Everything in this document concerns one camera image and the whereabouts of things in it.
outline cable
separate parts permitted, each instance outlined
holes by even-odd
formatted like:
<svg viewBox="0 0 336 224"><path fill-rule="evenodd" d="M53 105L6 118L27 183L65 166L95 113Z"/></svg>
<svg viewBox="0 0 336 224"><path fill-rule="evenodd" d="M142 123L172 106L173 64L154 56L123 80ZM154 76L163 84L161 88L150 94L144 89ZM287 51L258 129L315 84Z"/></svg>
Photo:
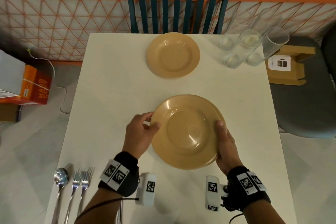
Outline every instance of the cable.
<svg viewBox="0 0 336 224"><path fill-rule="evenodd" d="M116 202L116 201L122 201L122 200L139 200L138 197L136 198L115 198L115 199L111 199L111 200L107 200L107 201L104 201L104 202L101 202L97 205L94 205L92 207L90 207L89 209L85 210L84 212L82 212L78 217L77 219L75 220L75 222L80 218L82 217L84 214L87 214L88 212L92 211L93 209L96 209L100 206L103 206L103 205L107 205L107 204L110 204L110 203L113 203L113 202Z"/></svg>
<svg viewBox="0 0 336 224"><path fill-rule="evenodd" d="M31 54L30 49L27 49L27 52L29 53L29 55L30 55L33 59L46 60L46 61L48 61L48 62L50 63L50 65L51 65L51 67L52 67L52 70L53 70L52 78L53 78L53 80L54 80L54 82L55 82L55 68L54 68L53 64L51 63L51 61L48 60L48 59L44 59L44 58L36 58L36 57L34 57L34 56ZM66 114L66 115L69 115L70 113L67 113L67 112L62 111L62 106L63 106L64 101L65 101L65 96L67 95L67 89L64 88L64 87L59 87L59 86L57 86L56 82L55 82L55 85L56 85L57 88L59 88L59 89L64 89L64 90L65 90L65 94L64 94L63 102L62 102L61 106L59 107L59 110L60 110L61 113L64 113L64 114Z"/></svg>
<svg viewBox="0 0 336 224"><path fill-rule="evenodd" d="M235 218L237 218L237 217L239 217L239 216L242 216L242 215L244 215L244 213L240 213L240 214L237 214L237 215L233 216L233 217L230 219L229 224L231 224L231 221L233 221Z"/></svg>

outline clear glass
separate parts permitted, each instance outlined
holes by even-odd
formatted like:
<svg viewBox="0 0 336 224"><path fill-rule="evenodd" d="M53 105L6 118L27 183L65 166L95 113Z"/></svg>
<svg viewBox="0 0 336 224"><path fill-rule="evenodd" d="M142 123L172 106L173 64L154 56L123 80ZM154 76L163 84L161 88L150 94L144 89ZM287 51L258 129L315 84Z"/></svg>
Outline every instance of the clear glass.
<svg viewBox="0 0 336 224"><path fill-rule="evenodd" d="M225 29L225 34L223 35L219 46L227 52L231 51L237 44L240 33L249 29L251 24L252 13L249 11L236 10Z"/></svg>
<svg viewBox="0 0 336 224"><path fill-rule="evenodd" d="M261 41L262 37L257 31L251 29L243 31L236 46L225 57L224 64L229 68L239 67L261 45Z"/></svg>
<svg viewBox="0 0 336 224"><path fill-rule="evenodd" d="M252 23L250 29L259 32L262 36L265 35L271 27L278 26L283 21L281 14L276 13L276 11L276 7L263 9Z"/></svg>
<svg viewBox="0 0 336 224"><path fill-rule="evenodd" d="M263 52L253 52L247 57L246 63L250 66L258 66L275 52L277 52L281 46L289 41L288 33L280 27L272 27L262 37L262 50Z"/></svg>

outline plate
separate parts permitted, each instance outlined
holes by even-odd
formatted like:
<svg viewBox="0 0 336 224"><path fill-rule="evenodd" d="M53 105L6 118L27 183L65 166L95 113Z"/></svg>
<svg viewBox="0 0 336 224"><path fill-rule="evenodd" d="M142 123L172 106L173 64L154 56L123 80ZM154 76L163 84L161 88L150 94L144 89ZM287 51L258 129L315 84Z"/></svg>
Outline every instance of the plate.
<svg viewBox="0 0 336 224"><path fill-rule="evenodd" d="M147 49L147 64L157 76L177 78L191 73L200 60L196 42L181 33L166 33L155 38Z"/></svg>
<svg viewBox="0 0 336 224"><path fill-rule="evenodd" d="M211 164L217 158L216 121L220 111L207 99L177 95L164 101L154 112L151 124L160 122L152 146L167 164L184 170Z"/></svg>

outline orange grid panel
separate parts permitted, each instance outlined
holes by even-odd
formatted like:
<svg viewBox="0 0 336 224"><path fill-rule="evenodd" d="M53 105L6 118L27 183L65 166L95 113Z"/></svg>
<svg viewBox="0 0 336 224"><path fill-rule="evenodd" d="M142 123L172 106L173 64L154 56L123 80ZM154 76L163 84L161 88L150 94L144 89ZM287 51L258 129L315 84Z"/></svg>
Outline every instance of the orange grid panel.
<svg viewBox="0 0 336 224"><path fill-rule="evenodd" d="M169 30L172 31L174 1L169 0ZM218 19L217 3L208 33ZM185 0L180 6L180 32L183 26ZM223 31L233 12L250 11L254 17L265 8L274 8L283 16L282 27L291 34L308 35L321 41L327 24L336 19L336 0L229 0ZM135 13L142 32L139 6ZM162 32L162 2L157 8L159 32ZM152 32L150 2L147 0L149 32ZM90 33L130 33L127 0L0 0L0 29L41 50L53 61L82 61Z"/></svg>

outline floor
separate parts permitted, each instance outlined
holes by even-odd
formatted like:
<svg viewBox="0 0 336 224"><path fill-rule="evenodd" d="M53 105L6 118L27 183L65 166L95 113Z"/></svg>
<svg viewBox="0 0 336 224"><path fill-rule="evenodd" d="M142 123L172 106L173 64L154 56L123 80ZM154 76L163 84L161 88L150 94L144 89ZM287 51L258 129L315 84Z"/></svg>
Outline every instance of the floor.
<svg viewBox="0 0 336 224"><path fill-rule="evenodd" d="M56 83L67 88L62 106L70 112L80 67L56 67ZM23 108L17 124L0 125L0 223L44 223L53 173L68 124L60 111L64 91L52 85L48 105ZM336 139L281 133L298 224L336 219Z"/></svg>

